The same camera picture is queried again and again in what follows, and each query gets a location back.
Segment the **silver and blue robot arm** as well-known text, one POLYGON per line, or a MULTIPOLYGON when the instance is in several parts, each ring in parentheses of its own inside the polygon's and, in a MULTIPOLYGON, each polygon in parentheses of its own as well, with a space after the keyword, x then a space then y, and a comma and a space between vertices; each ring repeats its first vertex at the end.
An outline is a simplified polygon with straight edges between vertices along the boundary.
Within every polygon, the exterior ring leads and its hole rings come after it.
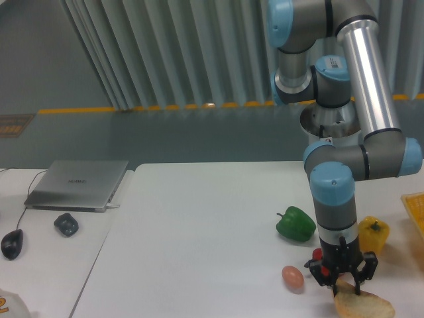
POLYGON ((303 155, 319 239, 321 260, 309 270, 321 286, 338 292, 342 273, 354 278, 356 293, 372 279, 378 260, 361 252, 354 198, 362 180, 416 174, 422 166, 419 143, 403 135, 378 46, 378 20, 365 1, 269 1, 268 41, 277 48, 279 66, 271 80, 278 103, 313 99, 336 109, 355 100, 364 141, 339 148, 317 141, 303 155), (321 38, 342 46, 348 74, 309 66, 307 53, 321 38))

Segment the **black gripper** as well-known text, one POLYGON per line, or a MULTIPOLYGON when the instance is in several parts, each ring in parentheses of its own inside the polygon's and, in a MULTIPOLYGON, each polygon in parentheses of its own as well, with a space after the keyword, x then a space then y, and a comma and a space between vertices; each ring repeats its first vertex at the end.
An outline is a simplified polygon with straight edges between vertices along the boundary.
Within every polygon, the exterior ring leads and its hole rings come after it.
POLYGON ((320 243, 323 259, 309 261, 309 271, 317 283, 332 289, 335 297, 339 291, 339 274, 350 272, 354 279, 354 292, 360 295, 360 285, 371 280, 377 269, 378 259, 375 252, 361 253, 358 237, 345 246, 333 245, 322 239, 320 243))

